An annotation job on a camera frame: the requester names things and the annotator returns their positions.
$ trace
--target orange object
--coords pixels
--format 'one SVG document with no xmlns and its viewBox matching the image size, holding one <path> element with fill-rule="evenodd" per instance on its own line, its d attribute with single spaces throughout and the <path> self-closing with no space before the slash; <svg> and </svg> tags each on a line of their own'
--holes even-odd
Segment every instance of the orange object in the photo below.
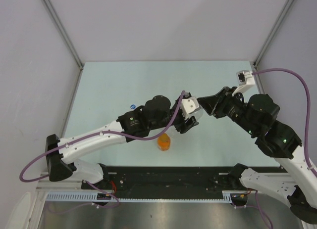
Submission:
<svg viewBox="0 0 317 229">
<path fill-rule="evenodd" d="M 162 151 L 167 151 L 169 150 L 170 147 L 170 138 L 167 134 L 162 134 L 161 136 L 158 137 L 158 147 Z"/>
</svg>

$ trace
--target reflective metal surface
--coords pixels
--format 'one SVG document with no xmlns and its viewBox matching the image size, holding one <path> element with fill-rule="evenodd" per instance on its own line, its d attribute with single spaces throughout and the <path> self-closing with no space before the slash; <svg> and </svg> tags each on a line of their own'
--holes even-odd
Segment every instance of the reflective metal surface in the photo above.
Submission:
<svg viewBox="0 0 317 229">
<path fill-rule="evenodd" d="M 259 195 L 274 229 L 302 229 L 301 221 L 278 201 Z M 52 211 L 81 203 L 46 202 Z M 251 195 L 248 205 L 255 205 Z M 265 229 L 256 209 L 234 209 L 226 203 L 122 203 L 114 209 L 84 206 L 64 215 L 45 209 L 39 229 Z"/>
</svg>

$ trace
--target robotic arm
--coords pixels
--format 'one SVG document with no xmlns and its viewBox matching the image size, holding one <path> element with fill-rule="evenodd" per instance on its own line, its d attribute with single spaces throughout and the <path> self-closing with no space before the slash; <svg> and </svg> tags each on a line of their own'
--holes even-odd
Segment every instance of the robotic arm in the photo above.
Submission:
<svg viewBox="0 0 317 229">
<path fill-rule="evenodd" d="M 255 144 L 267 156 L 273 157 L 295 180 L 296 184 L 272 180 L 247 166 L 237 164 L 228 174 L 232 185 L 259 190 L 290 207 L 301 220 L 317 224 L 317 178 L 307 168 L 301 140 L 289 126 L 276 120 L 280 110 L 266 94 L 253 95 L 248 103 L 242 93 L 255 82 L 251 72 L 237 74 L 239 87 L 224 87 L 212 96 L 195 98 L 185 93 L 172 125 L 181 134 L 198 125 L 204 109 L 216 118 L 228 116 L 233 122 L 257 138 Z M 61 147 L 47 155 L 50 181 L 61 181 L 70 176 L 98 186 L 108 181 L 106 167 L 78 158 L 100 147 L 127 143 L 133 139 L 124 135 L 144 138 L 151 130 L 164 128 L 175 113 L 168 98 L 158 95 L 137 109 L 119 116 L 117 120 L 89 133 L 71 137 L 47 137 L 46 151 Z"/>
</svg>

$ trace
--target table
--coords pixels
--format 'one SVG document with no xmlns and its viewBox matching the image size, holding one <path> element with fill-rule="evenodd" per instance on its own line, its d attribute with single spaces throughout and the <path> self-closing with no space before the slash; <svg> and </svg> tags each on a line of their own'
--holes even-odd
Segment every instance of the table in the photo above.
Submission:
<svg viewBox="0 0 317 229">
<path fill-rule="evenodd" d="M 202 97 L 224 86 L 237 86 L 236 72 L 251 70 L 248 61 L 86 62 L 67 123 L 65 137 L 76 136 L 116 120 L 131 105 L 155 95 L 171 103 L 182 90 Z M 245 93 L 245 101 L 258 93 Z M 108 166 L 278 166 L 254 144 L 255 139 L 229 118 L 204 113 L 200 124 L 184 135 L 171 135 L 171 147 L 160 151 L 155 140 L 133 141 L 95 151 L 81 159 Z M 151 131 L 150 136 L 159 130 Z"/>
</svg>

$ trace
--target orange cap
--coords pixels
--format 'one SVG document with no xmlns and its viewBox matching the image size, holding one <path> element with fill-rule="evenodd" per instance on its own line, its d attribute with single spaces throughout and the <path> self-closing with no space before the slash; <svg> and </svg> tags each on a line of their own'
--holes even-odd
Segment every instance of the orange cap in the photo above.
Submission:
<svg viewBox="0 0 317 229">
<path fill-rule="evenodd" d="M 162 134 L 161 136 L 158 137 L 158 147 L 162 151 L 167 151 L 169 150 L 170 147 L 170 138 L 167 134 Z"/>
</svg>

